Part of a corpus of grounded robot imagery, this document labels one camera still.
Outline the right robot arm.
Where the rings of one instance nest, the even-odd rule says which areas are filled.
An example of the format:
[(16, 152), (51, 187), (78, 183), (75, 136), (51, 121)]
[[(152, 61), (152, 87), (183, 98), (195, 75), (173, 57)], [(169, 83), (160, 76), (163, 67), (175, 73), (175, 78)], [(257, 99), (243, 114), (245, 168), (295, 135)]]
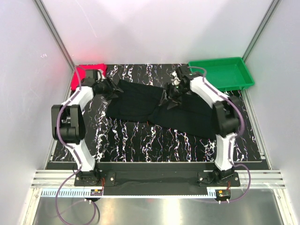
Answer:
[(234, 175), (233, 148), (236, 138), (245, 130), (245, 122), (236, 106), (237, 100), (219, 91), (200, 72), (171, 74), (171, 82), (165, 86), (160, 105), (172, 109), (182, 103), (185, 93), (191, 91), (201, 97), (212, 109), (212, 126), (216, 133), (216, 168), (206, 177), (199, 178), (199, 185), (226, 186)]

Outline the black t shirt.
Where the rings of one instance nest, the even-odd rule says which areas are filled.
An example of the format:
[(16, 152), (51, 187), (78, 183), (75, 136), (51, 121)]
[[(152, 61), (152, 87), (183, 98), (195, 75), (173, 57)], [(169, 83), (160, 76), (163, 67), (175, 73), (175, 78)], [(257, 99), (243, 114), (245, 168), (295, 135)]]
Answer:
[(119, 80), (122, 93), (111, 100), (106, 116), (131, 122), (149, 122), (203, 139), (216, 139), (211, 123), (212, 109), (199, 96), (184, 94), (182, 103), (168, 109), (160, 105), (163, 88)]

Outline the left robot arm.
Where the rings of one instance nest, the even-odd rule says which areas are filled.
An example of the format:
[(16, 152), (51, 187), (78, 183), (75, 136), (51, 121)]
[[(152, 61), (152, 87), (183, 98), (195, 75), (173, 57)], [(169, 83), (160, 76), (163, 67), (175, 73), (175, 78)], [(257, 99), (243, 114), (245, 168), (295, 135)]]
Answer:
[(65, 102), (51, 107), (52, 136), (71, 153), (77, 163), (78, 169), (74, 172), (76, 179), (88, 185), (95, 186), (104, 179), (85, 142), (82, 111), (97, 95), (111, 100), (122, 92), (109, 78), (85, 78)]

